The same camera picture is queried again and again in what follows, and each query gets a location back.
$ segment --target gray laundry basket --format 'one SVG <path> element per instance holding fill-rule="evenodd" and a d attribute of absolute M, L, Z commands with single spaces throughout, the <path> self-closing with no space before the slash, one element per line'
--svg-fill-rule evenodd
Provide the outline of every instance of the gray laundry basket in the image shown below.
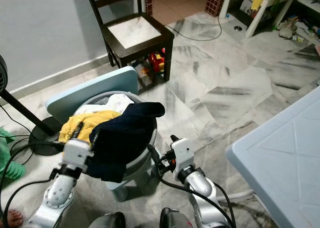
<path fill-rule="evenodd" d="M 92 98 L 85 101 L 81 106 L 86 104 L 100 104 L 100 105 L 106 104 L 108 102 L 109 97 L 113 94 L 125 94 L 135 103 L 145 102 L 138 95 L 135 95 L 133 93 L 123 92 L 123 91 L 110 91 L 110 92 L 105 92 L 105 93 L 101 93 L 96 96 L 93 96 Z M 154 118 L 153 133 L 149 142 L 151 145 L 154 145 L 156 136 L 157 136 L 157 120 L 156 118 Z M 133 160 L 126 165 L 126 171 L 125 171 L 125 174 L 123 175 L 123 180 L 132 179 L 133 176 L 135 175 L 135 172 L 138 169 L 143 168 L 147 163 L 149 163 L 151 159 L 151 155 L 148 149 L 145 148 L 143 152 L 139 154 L 138 157 L 135 157 L 132 159 Z"/>

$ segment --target marble floor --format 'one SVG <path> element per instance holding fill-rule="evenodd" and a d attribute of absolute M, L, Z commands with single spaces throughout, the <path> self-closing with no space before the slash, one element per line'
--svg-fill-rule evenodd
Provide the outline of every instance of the marble floor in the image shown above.
<path fill-rule="evenodd" d="M 141 89 L 139 95 L 147 101 L 161 102 L 166 109 L 165 116 L 158 119 L 156 146 L 160 151 L 169 148 L 171 134 L 193 140 L 196 165 L 231 194 L 249 186 L 225 158 L 225 149 L 313 90 L 320 78 L 320 58 L 314 46 L 283 40 L 277 31 L 246 39 L 245 29 L 233 29 L 236 25 L 244 26 L 232 16 L 220 23 L 222 34 L 213 41 L 176 36 L 171 79 L 164 83 L 155 78 L 153 85 Z M 220 33 L 218 20 L 206 13 L 171 26 L 194 39 L 210 39 Z M 108 64 L 98 67 L 20 101 L 38 117 L 46 118 L 46 99 L 114 69 Z M 32 128 L 16 110 L 9 105 L 5 108 L 14 119 Z M 27 134 L 2 111 L 0 117 L 6 130 Z M 59 159 L 60 155 L 34 155 L 26 164 L 26 176 L 4 189 L 4 200 L 22 183 L 46 178 L 43 167 L 54 167 Z M 164 178 L 173 182 L 170 174 Z M 45 187 L 46 184 L 27 188 L 13 200 L 12 207 L 30 215 L 40 204 Z M 188 195 L 159 183 L 155 177 L 147 185 L 139 179 L 130 183 L 129 198 L 122 203 L 113 199 L 103 182 L 86 175 L 80 177 L 75 190 L 76 197 L 65 214 L 63 227 L 85 228 L 99 215 L 116 211 L 126 215 L 127 227 L 158 227 L 160 212 L 167 206 L 179 209 L 193 220 Z M 233 209 L 237 227 L 276 227 L 253 198 L 234 204 Z"/>

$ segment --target dark wooden chair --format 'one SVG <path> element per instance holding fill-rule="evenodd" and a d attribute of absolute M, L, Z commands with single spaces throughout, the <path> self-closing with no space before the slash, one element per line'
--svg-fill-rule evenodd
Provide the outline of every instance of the dark wooden chair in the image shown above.
<path fill-rule="evenodd" d="M 99 8 L 123 0 L 89 0 L 100 26 L 110 64 L 119 68 L 127 66 L 145 55 L 165 48 L 165 81 L 170 79 L 171 56 L 175 36 L 164 25 L 142 12 L 141 0 L 137 0 L 138 13 L 103 23 Z"/>

